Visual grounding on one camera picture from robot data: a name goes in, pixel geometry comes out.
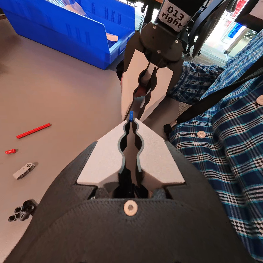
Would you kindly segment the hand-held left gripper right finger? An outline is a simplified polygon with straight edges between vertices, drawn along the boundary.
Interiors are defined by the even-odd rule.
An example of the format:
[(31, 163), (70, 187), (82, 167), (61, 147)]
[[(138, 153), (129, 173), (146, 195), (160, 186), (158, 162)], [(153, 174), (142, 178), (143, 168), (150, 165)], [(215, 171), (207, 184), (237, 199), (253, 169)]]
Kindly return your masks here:
[(185, 180), (168, 149), (167, 141), (143, 124), (133, 120), (136, 155), (136, 181), (146, 189), (182, 185)]

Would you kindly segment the light grey lego beam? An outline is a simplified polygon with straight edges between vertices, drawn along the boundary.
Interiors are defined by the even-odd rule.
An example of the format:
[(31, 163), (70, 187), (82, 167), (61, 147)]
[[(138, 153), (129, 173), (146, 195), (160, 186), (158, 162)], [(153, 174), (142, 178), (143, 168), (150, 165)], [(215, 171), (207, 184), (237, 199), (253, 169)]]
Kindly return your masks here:
[(21, 169), (19, 169), (17, 172), (13, 174), (13, 177), (16, 180), (20, 180), (24, 178), (31, 170), (33, 170), (35, 167), (34, 163), (27, 163), (25, 164)]

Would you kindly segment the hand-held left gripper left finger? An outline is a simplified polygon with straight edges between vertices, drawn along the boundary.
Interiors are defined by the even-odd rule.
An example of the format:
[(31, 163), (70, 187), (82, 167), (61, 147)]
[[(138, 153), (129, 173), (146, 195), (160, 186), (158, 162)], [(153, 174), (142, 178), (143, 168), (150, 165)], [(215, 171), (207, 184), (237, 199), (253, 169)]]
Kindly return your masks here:
[(98, 188), (117, 188), (119, 172), (125, 167), (124, 149), (127, 147), (130, 121), (125, 120), (101, 137), (95, 144), (78, 179), (78, 185)]

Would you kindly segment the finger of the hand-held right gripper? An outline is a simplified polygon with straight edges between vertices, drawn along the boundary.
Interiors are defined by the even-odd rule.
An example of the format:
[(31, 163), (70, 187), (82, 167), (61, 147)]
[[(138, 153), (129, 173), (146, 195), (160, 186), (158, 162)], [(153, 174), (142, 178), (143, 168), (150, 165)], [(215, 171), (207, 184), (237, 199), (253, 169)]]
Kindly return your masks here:
[(122, 76), (121, 85), (121, 115), (126, 120), (133, 104), (134, 93), (139, 86), (140, 74), (147, 69), (148, 60), (144, 53), (135, 50), (127, 70)]
[(146, 94), (144, 103), (138, 114), (138, 119), (143, 122), (153, 110), (160, 104), (166, 97), (166, 92), (173, 75), (173, 71), (169, 68), (158, 68), (153, 72), (150, 81), (151, 88)]

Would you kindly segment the person's right forearm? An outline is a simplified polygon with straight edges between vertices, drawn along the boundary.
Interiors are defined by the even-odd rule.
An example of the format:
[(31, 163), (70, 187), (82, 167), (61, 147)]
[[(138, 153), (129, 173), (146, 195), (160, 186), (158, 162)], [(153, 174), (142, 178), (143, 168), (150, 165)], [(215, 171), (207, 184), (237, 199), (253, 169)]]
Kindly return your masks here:
[(168, 97), (194, 105), (225, 69), (226, 66), (183, 62), (180, 78), (168, 92)]

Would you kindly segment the black grey lego connector block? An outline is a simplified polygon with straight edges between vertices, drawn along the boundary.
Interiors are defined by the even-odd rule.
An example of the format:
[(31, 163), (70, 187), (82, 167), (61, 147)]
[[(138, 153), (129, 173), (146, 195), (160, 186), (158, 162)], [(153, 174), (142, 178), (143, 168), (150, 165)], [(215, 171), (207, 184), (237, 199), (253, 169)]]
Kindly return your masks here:
[(25, 221), (30, 216), (33, 216), (36, 209), (38, 207), (38, 203), (34, 199), (26, 200), (23, 205), (15, 208), (14, 214), (12, 214), (9, 218), (9, 222), (14, 221)]

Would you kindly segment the blue plastic bin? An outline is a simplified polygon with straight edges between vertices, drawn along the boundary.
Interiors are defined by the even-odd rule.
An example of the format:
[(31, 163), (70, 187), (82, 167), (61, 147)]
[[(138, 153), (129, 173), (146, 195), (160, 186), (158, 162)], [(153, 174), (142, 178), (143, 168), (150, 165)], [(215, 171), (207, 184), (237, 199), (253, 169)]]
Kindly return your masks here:
[(49, 1), (3, 0), (15, 32), (105, 70), (135, 32), (135, 9), (120, 1), (76, 1), (85, 17)]

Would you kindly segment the long red lego axle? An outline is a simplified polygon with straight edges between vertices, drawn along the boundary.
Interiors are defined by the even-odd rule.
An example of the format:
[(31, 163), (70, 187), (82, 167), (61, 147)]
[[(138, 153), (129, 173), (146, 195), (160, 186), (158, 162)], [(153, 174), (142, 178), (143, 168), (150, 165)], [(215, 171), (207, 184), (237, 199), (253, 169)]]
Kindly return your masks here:
[(33, 134), (33, 133), (36, 133), (36, 132), (38, 132), (38, 131), (40, 131), (40, 130), (43, 130), (43, 129), (45, 129), (45, 128), (48, 128), (48, 127), (51, 127), (51, 124), (50, 124), (50, 123), (44, 124), (44, 125), (42, 125), (42, 126), (40, 126), (40, 127), (34, 128), (34, 129), (32, 129), (32, 130), (30, 130), (30, 131), (27, 131), (27, 132), (25, 132), (25, 133), (22, 133), (22, 134), (19, 134), (19, 135), (16, 136), (16, 138), (17, 138), (17, 139), (21, 139), (21, 138), (23, 138), (23, 137), (26, 137), (26, 136), (28, 136), (28, 135), (31, 135), (31, 134)]

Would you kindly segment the black office chair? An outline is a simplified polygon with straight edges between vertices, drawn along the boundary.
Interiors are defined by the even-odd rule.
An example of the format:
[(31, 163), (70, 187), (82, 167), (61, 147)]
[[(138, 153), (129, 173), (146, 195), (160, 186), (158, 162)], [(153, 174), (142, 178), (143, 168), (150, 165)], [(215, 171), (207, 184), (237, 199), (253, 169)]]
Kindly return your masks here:
[(202, 10), (192, 25), (189, 24), (183, 34), (181, 41), (185, 55), (190, 56), (192, 47), (192, 57), (201, 54), (202, 46), (218, 24), (229, 2), (231, 1), (208, 1), (210, 4)]

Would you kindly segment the person in plaid shirt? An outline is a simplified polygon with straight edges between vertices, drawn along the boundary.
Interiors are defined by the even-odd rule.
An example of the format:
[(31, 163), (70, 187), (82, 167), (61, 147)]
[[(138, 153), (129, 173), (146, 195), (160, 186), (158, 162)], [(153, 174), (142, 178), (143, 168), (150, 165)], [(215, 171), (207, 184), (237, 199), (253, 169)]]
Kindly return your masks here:
[[(200, 98), (225, 88), (263, 54), (261, 30), (230, 58)], [(170, 142), (207, 178), (247, 251), (263, 261), (263, 77), (251, 79), (170, 134)]]

